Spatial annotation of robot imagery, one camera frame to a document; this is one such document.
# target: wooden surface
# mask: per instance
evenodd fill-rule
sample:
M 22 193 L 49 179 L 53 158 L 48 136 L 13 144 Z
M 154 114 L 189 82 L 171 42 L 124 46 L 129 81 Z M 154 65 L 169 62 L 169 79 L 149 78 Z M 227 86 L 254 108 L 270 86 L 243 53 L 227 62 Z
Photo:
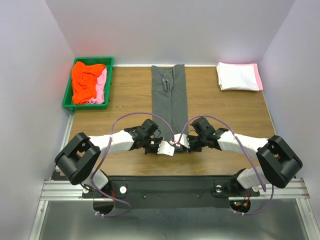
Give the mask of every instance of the wooden surface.
M 221 91 L 215 67 L 186 67 L 188 117 L 206 114 L 227 122 L 238 134 L 256 138 L 274 135 L 262 92 Z M 120 116 L 136 112 L 152 112 L 150 67 L 115 67 L 112 76 L 109 108 L 78 110 L 70 139 L 79 132 L 87 136 L 110 133 L 112 123 Z M 115 132 L 138 126 L 148 115 L 122 119 Z M 217 129 L 219 122 L 209 119 Z M 225 175 L 251 168 L 240 154 L 204 148 L 202 152 L 174 156 L 144 154 L 143 149 L 108 155 L 101 169 L 107 175 Z

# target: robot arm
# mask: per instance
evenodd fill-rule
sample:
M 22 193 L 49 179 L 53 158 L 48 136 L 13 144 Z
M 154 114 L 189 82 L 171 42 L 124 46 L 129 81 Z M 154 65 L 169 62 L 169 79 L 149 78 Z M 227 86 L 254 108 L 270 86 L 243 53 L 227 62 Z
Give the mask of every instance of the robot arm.
M 86 136 L 78 133 L 57 155 L 54 162 L 64 173 L 72 185 L 86 184 L 92 186 L 91 174 L 95 171 L 95 163 L 102 157 L 111 140 L 108 153 L 131 151 L 144 148 L 145 154 L 166 154 L 172 156 L 175 148 L 162 137 L 151 137 L 158 129 L 158 125 L 147 119 L 141 126 L 126 128 L 117 133 L 103 136 Z M 94 175 L 94 182 L 102 189 L 108 178 L 98 171 Z
M 240 134 L 234 136 L 225 128 L 215 130 L 204 117 L 196 119 L 191 125 L 198 136 L 187 136 L 189 152 L 201 152 L 202 147 L 209 147 L 244 154 L 236 140 L 237 136 L 249 156 L 258 159 L 261 166 L 257 167 L 257 170 L 262 180 L 278 188 L 285 188 L 303 166 L 298 156 L 280 136 L 274 135 L 269 139 Z M 244 189 L 260 185 L 253 168 L 238 173 L 237 182 Z
M 232 151 L 243 154 L 239 142 L 232 132 L 225 128 L 214 129 L 204 117 L 191 123 L 197 136 L 182 135 L 179 144 L 184 150 L 201 152 L 203 147 Z M 175 142 L 167 142 L 162 137 L 152 137 L 158 125 L 150 119 L 141 126 L 126 128 L 120 132 L 103 136 L 86 136 L 78 133 L 55 158 L 56 165 L 73 185 L 84 183 L 92 186 L 91 174 L 95 171 L 97 159 L 105 154 L 111 139 L 108 153 L 131 151 L 144 148 L 145 154 L 166 154 L 172 156 L 175 148 L 179 148 L 180 134 L 174 136 Z M 288 144 L 274 135 L 270 139 L 254 138 L 236 134 L 249 156 L 258 159 L 260 166 L 257 171 L 265 183 L 278 188 L 285 188 L 291 179 L 302 168 L 303 164 Z M 99 170 L 94 175 L 94 182 L 99 189 L 107 183 L 107 176 Z M 234 176 L 233 186 L 237 192 L 243 192 L 260 185 L 253 168 L 242 169 Z

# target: folded white towel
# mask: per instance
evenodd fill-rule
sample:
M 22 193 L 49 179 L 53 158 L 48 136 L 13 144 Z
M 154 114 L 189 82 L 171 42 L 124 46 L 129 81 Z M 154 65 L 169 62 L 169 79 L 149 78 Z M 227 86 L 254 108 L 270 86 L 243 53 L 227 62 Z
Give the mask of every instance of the folded white towel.
M 219 62 L 216 70 L 221 90 L 263 90 L 256 63 L 227 64 Z

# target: black mounting base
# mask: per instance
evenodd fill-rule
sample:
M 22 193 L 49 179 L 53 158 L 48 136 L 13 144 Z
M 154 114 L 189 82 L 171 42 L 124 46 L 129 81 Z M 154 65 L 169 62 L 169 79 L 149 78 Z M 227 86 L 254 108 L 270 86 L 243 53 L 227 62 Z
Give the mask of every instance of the black mounting base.
M 111 195 L 131 204 L 133 209 L 168 208 L 229 208 L 229 197 L 244 197 L 248 190 L 235 192 L 231 182 L 235 176 L 108 176 L 110 183 L 102 189 Z M 126 193 L 120 187 L 126 187 Z M 259 192 L 250 190 L 252 197 Z M 98 199 L 102 196 L 90 191 L 82 194 L 85 199 Z M 127 206 L 116 203 L 117 209 Z

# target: white wall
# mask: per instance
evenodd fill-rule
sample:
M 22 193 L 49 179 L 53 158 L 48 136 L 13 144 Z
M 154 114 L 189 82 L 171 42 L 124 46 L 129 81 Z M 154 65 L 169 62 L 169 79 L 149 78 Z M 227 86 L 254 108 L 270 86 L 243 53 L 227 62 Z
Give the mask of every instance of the white wall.
M 259 62 L 294 0 L 46 0 L 76 56 L 116 64 Z
M 276 132 L 304 164 L 300 175 L 320 224 L 319 11 L 319 0 L 296 0 L 259 71 Z
M 74 56 L 43 0 L 0 7 L 0 239 L 29 239 L 66 127 Z

